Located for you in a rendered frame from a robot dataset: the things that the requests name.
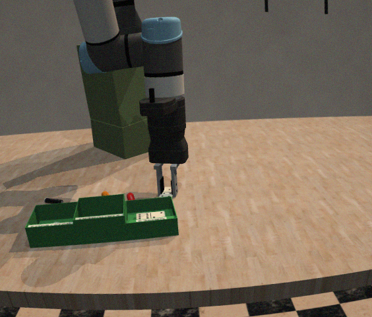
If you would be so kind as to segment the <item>red battery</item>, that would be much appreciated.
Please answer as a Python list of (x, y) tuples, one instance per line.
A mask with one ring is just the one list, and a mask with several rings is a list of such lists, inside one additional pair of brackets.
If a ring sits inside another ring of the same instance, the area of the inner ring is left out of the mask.
[(133, 195), (132, 193), (128, 193), (128, 194), (127, 194), (127, 200), (128, 200), (128, 201), (129, 201), (129, 200), (135, 200), (134, 195)]

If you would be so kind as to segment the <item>green three-compartment bin rack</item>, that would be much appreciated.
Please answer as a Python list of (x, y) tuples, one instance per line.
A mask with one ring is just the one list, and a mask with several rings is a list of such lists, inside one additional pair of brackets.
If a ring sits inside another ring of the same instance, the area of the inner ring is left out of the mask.
[[(165, 217), (136, 220), (137, 213), (158, 211), (164, 211)], [(30, 248), (179, 235), (171, 196), (125, 201), (124, 194), (36, 205), (25, 230)]]

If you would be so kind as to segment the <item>white domino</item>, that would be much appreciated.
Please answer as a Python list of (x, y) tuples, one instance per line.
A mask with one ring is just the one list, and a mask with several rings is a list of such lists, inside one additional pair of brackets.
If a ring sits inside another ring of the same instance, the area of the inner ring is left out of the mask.
[(159, 197), (168, 197), (168, 196), (171, 196), (171, 198), (173, 199), (173, 195), (171, 194), (171, 187), (165, 187), (163, 193), (160, 194)]
[(151, 213), (137, 213), (137, 219), (149, 219), (156, 217), (165, 217), (164, 211), (151, 212)]

